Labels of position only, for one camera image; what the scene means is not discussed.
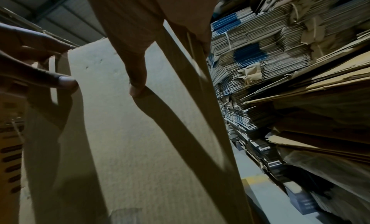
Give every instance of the metal beam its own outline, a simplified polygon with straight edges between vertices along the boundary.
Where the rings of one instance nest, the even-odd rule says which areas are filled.
[[[51,13],[53,10],[63,5],[63,3],[66,1],[67,0],[48,0],[40,7],[38,7],[36,10],[34,10],[33,13],[28,15],[26,19],[31,22],[37,23],[45,16],[47,16],[49,13]]]

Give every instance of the ceiling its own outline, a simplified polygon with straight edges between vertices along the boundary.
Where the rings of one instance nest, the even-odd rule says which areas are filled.
[[[0,6],[77,45],[106,37],[87,0],[0,0]]]

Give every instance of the hand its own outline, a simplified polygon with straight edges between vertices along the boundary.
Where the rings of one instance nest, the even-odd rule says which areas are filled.
[[[0,23],[0,93],[25,97],[28,84],[74,89],[74,78],[29,65],[73,48],[49,35]]]
[[[145,88],[145,51],[164,19],[195,34],[207,56],[210,20],[217,0],[88,0],[109,41],[125,64],[130,95]]]

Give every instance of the corrugated surface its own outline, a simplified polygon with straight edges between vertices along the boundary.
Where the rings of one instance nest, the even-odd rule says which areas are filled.
[[[50,0],[0,0],[0,6],[26,18],[47,1]],[[36,24],[78,45],[105,37],[87,0],[67,0]]]

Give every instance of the floor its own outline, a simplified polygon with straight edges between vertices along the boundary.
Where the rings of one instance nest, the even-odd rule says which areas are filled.
[[[302,215],[289,197],[245,154],[232,147],[240,177],[250,204],[266,224],[340,224],[331,214],[315,212]]]

